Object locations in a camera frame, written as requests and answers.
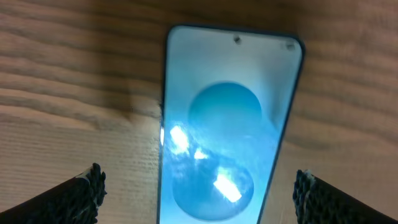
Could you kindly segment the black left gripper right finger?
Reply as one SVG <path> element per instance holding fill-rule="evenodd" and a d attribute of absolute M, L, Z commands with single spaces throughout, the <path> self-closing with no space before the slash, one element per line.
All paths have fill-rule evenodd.
<path fill-rule="evenodd" d="M 305 170 L 298 170 L 293 202 L 298 224 L 397 224 Z"/>

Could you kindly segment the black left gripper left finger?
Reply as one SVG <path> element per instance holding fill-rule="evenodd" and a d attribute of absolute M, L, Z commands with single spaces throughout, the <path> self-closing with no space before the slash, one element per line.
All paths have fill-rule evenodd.
<path fill-rule="evenodd" d="M 6 211 L 1 223 L 95 224 L 102 205 L 106 174 L 94 163 L 81 174 Z"/>

